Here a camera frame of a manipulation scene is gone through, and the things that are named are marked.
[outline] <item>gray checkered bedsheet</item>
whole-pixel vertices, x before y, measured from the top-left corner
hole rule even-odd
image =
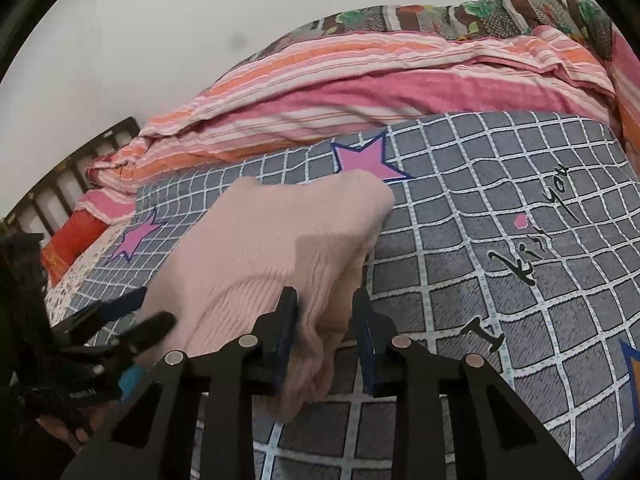
[[[378,133],[337,142],[363,146]],[[446,114],[389,127],[386,160],[414,178],[390,184],[396,204],[366,268],[374,308],[433,352],[487,356],[584,477],[597,478],[634,426],[620,341],[635,348],[640,338],[640,184],[618,142],[605,126],[573,116]],[[327,141],[145,186],[132,224],[155,211],[166,225],[130,262],[111,259],[115,245],[107,250],[72,310],[148,282],[238,176],[296,184],[337,170]],[[505,263],[518,258],[532,264],[533,286]],[[489,356],[474,334],[458,335],[474,316],[488,332],[505,333],[498,353]],[[132,316],[111,324],[94,343],[130,323]],[[325,402],[285,426],[255,417],[257,478],[390,478],[394,399],[363,395],[349,339]],[[443,412],[454,478],[445,398]]]

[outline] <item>star print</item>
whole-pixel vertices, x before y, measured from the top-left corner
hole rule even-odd
[[[154,213],[142,222],[142,224],[139,224],[135,229],[124,233],[122,241],[111,255],[110,261],[116,259],[121,254],[124,254],[124,257],[128,262],[130,262],[143,238],[164,225],[164,223],[154,224],[155,219],[156,212],[154,211]]]
[[[331,143],[338,171],[365,170],[374,174],[384,182],[395,182],[413,178],[408,173],[398,170],[385,160],[385,132],[376,135],[361,148],[351,148],[336,142]]]

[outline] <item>black bracket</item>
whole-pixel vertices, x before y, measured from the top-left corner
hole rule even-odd
[[[205,423],[202,480],[254,480],[252,395],[274,396],[286,376],[298,298],[285,287],[274,312],[218,352],[171,351],[84,446],[62,480],[189,480],[198,406]]]
[[[482,356],[442,357],[398,335],[363,289],[353,295],[353,327],[366,392],[397,396],[392,480],[446,479],[440,395],[449,400],[459,480],[582,478]]]
[[[8,393],[31,416],[53,415],[71,431],[82,428],[90,436],[93,431],[80,409],[120,399],[123,371],[169,333],[175,317],[159,312],[109,345],[84,346],[100,327],[142,306],[142,287],[113,301],[92,303],[52,328],[44,303],[41,239],[18,233],[0,240],[0,315],[9,325],[17,356],[11,364],[17,380]]]

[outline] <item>wooden headboard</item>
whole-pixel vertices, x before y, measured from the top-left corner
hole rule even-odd
[[[84,176],[87,164],[128,144],[139,132],[136,120],[128,117],[75,150],[41,178],[6,218],[0,219],[0,231],[44,233],[46,243],[90,188]]]

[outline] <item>red pillow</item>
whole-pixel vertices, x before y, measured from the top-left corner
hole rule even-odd
[[[69,220],[42,250],[42,265],[49,275],[51,286],[58,284],[78,256],[84,253],[107,227],[107,224],[87,211],[74,211],[71,214]]]

